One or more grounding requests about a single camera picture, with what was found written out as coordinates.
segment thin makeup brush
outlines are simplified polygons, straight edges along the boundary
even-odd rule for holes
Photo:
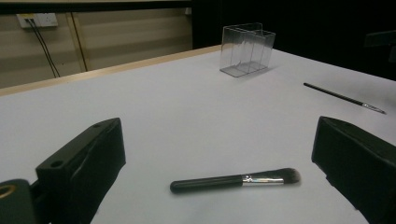
[[[247,175],[226,175],[201,179],[178,180],[171,183],[173,193],[206,189],[224,189],[243,186],[288,185],[300,181],[300,174],[292,168],[265,171]]]

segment power cord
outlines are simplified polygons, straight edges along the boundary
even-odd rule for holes
[[[37,26],[35,25],[35,21],[33,19],[25,19],[29,25],[32,27],[33,31],[35,32],[35,36],[37,37],[38,41],[40,42],[41,48],[43,48],[44,53],[46,54],[47,61],[49,62],[50,69],[52,70],[53,76],[56,77],[61,77],[59,74],[58,69],[55,66],[55,63],[53,62],[52,58],[50,57],[50,52],[49,49],[47,48],[47,44],[44,41],[43,36],[40,34],[40,31],[38,30]]]

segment white table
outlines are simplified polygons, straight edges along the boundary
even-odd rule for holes
[[[240,78],[219,71],[219,47],[148,64],[0,91],[0,182],[33,183],[49,155],[92,124],[118,117],[127,164],[92,223],[367,223],[311,161],[315,131],[326,116],[396,145],[396,82],[278,50],[269,71]],[[284,167],[297,169],[302,183],[169,190],[174,180]]]

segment acrylic organizer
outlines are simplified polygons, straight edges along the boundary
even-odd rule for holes
[[[225,26],[221,43],[220,71],[233,77],[268,67],[275,41],[274,33],[261,23]]]

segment brush handle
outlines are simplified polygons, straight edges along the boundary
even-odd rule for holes
[[[241,175],[227,175],[202,179],[178,180],[171,184],[174,193],[191,192],[205,189],[224,189],[242,187]]]

